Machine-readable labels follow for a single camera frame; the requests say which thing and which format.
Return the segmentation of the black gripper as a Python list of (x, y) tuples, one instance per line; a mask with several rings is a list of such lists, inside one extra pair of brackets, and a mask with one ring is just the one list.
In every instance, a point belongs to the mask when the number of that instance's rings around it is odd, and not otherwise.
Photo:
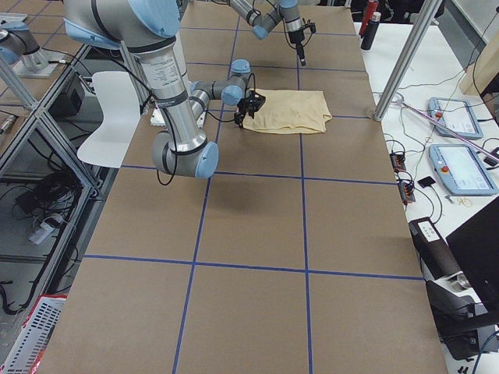
[(299, 29), (293, 31), (289, 30), (288, 37), (290, 43), (296, 47), (296, 54), (298, 56), (300, 65), (306, 66), (306, 56), (305, 56), (304, 47), (302, 45), (302, 42), (305, 39), (303, 28), (300, 27)]
[(234, 122), (240, 129), (243, 128), (243, 122), (246, 115), (249, 115), (250, 117), (254, 116), (253, 104), (254, 99), (252, 98), (243, 98), (237, 104), (237, 112), (234, 114)]

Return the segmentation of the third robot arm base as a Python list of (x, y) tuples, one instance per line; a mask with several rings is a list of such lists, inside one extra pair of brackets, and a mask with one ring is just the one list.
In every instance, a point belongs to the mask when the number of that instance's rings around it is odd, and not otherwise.
[(45, 51), (29, 27), (17, 19), (1, 21), (1, 57), (24, 78), (48, 78), (58, 65), (67, 63), (64, 53)]

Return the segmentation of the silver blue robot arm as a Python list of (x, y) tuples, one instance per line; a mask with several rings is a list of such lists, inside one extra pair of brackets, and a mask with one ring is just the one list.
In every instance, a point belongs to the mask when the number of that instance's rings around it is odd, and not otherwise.
[(143, 70), (167, 128), (158, 133), (153, 161), (170, 175), (209, 178), (218, 166), (218, 145), (196, 123), (212, 100), (252, 114), (250, 64), (238, 60), (226, 81), (187, 88), (175, 57), (179, 9), (174, 1), (66, 1), (65, 30), (74, 40), (99, 48), (126, 46)]
[(270, 2), (271, 8), (267, 13), (262, 13), (250, 1), (227, 1), (227, 4), (246, 20), (259, 40), (266, 38), (279, 23), (284, 23), (288, 44), (296, 51), (300, 65), (306, 65), (305, 30), (310, 29), (311, 34), (314, 34), (316, 27), (315, 23), (306, 22), (301, 17), (297, 1)]

